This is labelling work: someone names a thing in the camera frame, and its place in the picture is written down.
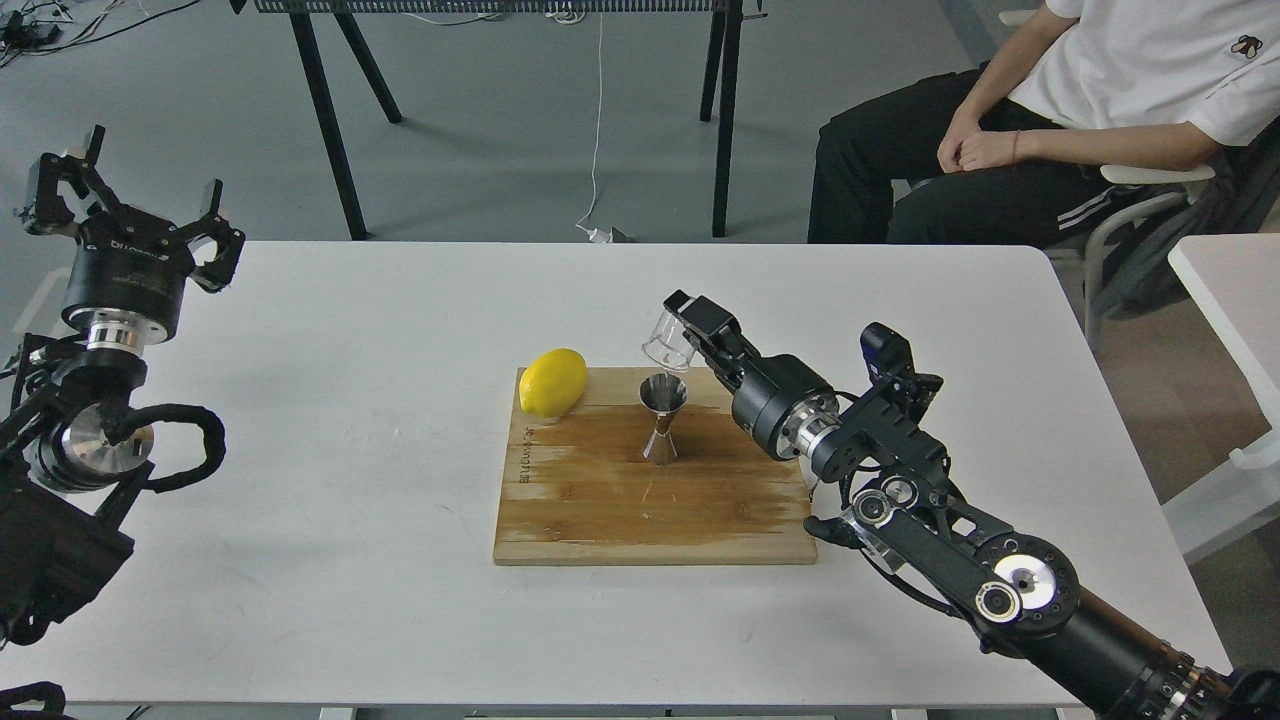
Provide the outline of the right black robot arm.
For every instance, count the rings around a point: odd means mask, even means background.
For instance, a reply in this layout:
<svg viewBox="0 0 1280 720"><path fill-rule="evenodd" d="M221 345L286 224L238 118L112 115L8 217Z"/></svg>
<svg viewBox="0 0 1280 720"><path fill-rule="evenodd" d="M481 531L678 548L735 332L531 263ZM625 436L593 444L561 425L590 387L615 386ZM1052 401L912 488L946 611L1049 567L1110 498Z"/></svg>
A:
<svg viewBox="0 0 1280 720"><path fill-rule="evenodd" d="M737 319L677 291L663 307L681 355L700 354L735 421L773 460L806 461L838 488L836 518L805 532L855 550L919 603L960 619L986 653L1024 659L1101 719L1275 719L1277 674L1199 667L1084 588L1048 541L969 505L946 447L919 423L942 386L906 338L861 333L870 388L847 396L791 355L767 357Z"/></svg>

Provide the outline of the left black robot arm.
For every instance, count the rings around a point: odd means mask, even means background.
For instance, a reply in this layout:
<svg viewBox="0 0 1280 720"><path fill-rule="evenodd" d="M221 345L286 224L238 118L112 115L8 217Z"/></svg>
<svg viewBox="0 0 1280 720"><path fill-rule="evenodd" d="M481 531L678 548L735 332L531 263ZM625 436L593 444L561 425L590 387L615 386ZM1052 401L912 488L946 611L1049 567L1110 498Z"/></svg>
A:
<svg viewBox="0 0 1280 720"><path fill-rule="evenodd" d="M232 282L244 234L207 210L178 225L122 202L99 174L105 129L82 154L44 154L20 211L31 234L77 245L61 320L70 334L26 334L4 375L3 644L29 646L95 600L132 555L120 527L145 491L165 493L215 473L225 428L202 406L134 409L143 352L177 336L186 284Z"/></svg>

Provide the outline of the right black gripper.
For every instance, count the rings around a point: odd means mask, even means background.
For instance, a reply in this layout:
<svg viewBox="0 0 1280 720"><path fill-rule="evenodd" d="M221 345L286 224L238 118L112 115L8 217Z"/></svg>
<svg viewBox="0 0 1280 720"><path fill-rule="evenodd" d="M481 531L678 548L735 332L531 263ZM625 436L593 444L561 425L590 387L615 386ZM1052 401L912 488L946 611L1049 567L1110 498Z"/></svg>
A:
<svg viewBox="0 0 1280 720"><path fill-rule="evenodd" d="M808 457L823 433L838 425L829 383L792 355L753 356L737 318L721 305L677 290L663 309L682 319L695 350L733 396L735 424L773 460Z"/></svg>

